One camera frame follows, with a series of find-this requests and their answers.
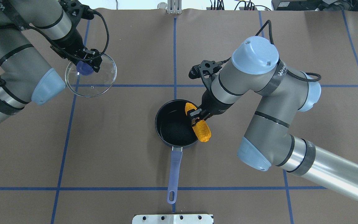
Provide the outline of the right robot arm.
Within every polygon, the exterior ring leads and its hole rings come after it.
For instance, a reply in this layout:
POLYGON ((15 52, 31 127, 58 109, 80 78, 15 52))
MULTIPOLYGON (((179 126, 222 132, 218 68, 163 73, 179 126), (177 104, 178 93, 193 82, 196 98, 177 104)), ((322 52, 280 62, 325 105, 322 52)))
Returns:
POLYGON ((194 125, 224 113, 249 90, 261 95, 237 151, 243 163, 261 171, 281 167, 358 202, 358 164, 288 132, 296 113, 318 102, 321 86, 280 60, 271 41, 251 36, 229 59, 193 66, 189 78, 202 79, 206 88, 190 114, 194 125))

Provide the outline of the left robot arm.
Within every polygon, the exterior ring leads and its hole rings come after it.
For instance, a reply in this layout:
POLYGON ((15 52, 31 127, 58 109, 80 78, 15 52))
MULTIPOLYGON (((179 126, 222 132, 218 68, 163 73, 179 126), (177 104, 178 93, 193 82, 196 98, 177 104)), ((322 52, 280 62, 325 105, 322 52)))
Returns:
POLYGON ((101 14, 78 0, 0 0, 0 123, 34 102, 43 105, 66 84, 22 33, 35 30, 74 65, 98 72, 102 52, 83 44, 77 25, 101 14))

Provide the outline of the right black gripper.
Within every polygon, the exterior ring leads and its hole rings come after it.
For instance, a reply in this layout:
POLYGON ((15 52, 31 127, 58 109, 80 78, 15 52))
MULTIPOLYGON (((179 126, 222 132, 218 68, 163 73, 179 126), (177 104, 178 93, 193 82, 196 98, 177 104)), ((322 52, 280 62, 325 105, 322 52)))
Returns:
POLYGON ((205 91, 202 96, 201 105, 197 109, 189 110, 189 117, 191 118, 191 126, 196 126, 202 120, 209 119, 214 115, 220 115, 226 112, 232 104, 225 104, 220 102, 210 91, 205 91))

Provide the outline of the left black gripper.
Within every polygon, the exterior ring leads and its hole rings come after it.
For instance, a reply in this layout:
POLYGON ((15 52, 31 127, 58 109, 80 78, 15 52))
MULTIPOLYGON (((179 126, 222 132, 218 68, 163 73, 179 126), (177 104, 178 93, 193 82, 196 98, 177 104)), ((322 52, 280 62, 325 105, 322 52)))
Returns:
POLYGON ((96 73, 99 72, 102 63, 101 54, 96 49, 91 49, 87 52, 87 48, 82 42, 81 36, 74 36, 53 40, 51 49, 54 50, 63 59, 68 59, 80 67, 88 66, 96 73))

